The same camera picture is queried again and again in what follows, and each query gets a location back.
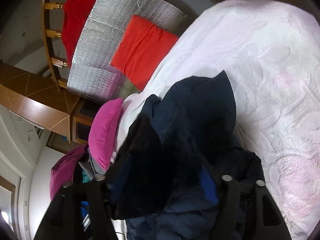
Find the blue garment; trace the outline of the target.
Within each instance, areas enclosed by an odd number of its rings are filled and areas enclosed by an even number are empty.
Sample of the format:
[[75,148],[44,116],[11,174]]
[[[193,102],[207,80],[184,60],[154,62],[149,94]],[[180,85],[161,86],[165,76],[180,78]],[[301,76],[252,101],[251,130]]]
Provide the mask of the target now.
[[81,202],[81,215],[83,218],[83,225],[87,226],[89,224],[89,204],[88,202]]

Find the wooden headboard frame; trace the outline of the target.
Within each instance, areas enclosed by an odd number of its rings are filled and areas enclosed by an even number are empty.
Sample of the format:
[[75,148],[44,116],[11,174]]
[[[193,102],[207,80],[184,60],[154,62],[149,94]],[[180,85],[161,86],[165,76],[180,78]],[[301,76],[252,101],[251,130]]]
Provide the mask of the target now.
[[51,79],[54,81],[57,90],[67,88],[67,80],[60,75],[60,69],[67,68],[67,60],[63,57],[55,55],[53,42],[57,38],[61,38],[62,31],[52,29],[50,26],[50,12],[52,10],[62,10],[63,2],[51,2],[50,0],[42,0],[42,36],[43,45],[48,61],[48,67],[51,73]]

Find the white pink bed blanket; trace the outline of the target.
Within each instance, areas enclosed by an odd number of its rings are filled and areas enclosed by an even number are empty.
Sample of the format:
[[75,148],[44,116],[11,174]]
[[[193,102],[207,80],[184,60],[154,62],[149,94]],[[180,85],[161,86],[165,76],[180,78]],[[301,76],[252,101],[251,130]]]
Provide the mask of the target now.
[[236,101],[235,133],[262,163],[266,186],[293,239],[319,222],[319,24],[271,0],[227,0],[204,11],[123,103],[115,147],[152,94],[190,76],[225,71]]

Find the navy blue puffer jacket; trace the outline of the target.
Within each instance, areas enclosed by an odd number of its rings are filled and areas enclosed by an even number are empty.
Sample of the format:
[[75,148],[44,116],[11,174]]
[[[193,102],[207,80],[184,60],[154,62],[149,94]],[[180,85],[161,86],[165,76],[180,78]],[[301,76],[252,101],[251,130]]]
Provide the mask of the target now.
[[112,213],[128,239],[240,239],[245,206],[222,225],[222,176],[253,184],[260,158],[234,135],[236,105],[229,78],[192,76],[160,99],[149,96],[110,168]]

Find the silver foil insulation mat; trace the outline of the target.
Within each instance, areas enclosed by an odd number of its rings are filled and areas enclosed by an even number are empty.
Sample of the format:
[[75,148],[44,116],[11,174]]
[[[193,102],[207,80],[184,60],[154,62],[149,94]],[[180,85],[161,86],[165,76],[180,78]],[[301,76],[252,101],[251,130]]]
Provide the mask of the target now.
[[78,39],[67,88],[84,98],[127,98],[138,89],[110,62],[127,24],[138,15],[180,36],[191,18],[164,0],[96,0]]

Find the red pillow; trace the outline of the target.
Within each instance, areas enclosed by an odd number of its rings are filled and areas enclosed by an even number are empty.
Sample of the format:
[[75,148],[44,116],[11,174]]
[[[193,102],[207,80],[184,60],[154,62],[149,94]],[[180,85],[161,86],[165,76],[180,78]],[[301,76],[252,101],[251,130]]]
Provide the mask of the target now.
[[178,41],[178,36],[133,15],[111,66],[121,71],[138,90],[143,90],[153,72]]

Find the brown wooden nightstand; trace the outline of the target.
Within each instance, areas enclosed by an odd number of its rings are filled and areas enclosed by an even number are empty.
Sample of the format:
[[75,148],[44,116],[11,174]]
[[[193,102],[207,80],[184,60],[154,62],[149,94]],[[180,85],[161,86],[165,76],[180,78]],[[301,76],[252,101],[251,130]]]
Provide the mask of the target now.
[[89,101],[47,77],[1,63],[1,105],[40,127],[86,144],[93,117],[83,111]]

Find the red cloth on headboard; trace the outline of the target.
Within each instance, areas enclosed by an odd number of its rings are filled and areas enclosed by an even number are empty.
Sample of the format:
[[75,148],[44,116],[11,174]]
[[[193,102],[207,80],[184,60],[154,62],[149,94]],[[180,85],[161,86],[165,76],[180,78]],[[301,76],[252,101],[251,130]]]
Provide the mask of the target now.
[[72,64],[76,45],[95,2],[96,0],[67,0],[63,6],[61,39],[65,46],[68,67]]

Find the grey garment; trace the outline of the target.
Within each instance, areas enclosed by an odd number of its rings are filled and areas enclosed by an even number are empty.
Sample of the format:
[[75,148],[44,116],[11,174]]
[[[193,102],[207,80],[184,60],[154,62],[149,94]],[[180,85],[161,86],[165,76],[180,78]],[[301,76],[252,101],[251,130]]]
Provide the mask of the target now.
[[87,173],[91,181],[95,180],[99,175],[106,174],[106,170],[98,164],[90,153],[84,153],[80,158],[79,165]]

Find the teal garment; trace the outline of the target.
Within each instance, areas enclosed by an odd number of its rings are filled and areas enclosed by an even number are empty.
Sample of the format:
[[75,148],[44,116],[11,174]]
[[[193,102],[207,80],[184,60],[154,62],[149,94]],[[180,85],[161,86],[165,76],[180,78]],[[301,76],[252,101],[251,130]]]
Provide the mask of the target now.
[[82,182],[83,183],[87,183],[87,182],[90,182],[91,180],[90,180],[90,178],[89,178],[89,176],[87,175],[87,173],[83,170],[82,171]]

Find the magenta garment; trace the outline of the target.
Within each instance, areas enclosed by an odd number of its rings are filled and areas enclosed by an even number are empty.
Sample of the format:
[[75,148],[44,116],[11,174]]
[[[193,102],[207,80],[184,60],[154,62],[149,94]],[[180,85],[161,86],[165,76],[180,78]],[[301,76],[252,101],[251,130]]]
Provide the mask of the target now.
[[73,181],[73,174],[80,158],[87,153],[88,145],[80,145],[61,157],[51,169],[49,193],[53,200],[66,182]]

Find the pink pillow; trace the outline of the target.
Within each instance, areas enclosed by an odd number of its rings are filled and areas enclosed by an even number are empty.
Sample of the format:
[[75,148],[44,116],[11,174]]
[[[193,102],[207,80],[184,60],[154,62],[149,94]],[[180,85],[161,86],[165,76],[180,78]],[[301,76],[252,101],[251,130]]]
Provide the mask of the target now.
[[104,103],[94,117],[89,132],[90,153],[104,170],[111,162],[122,103],[122,98]]

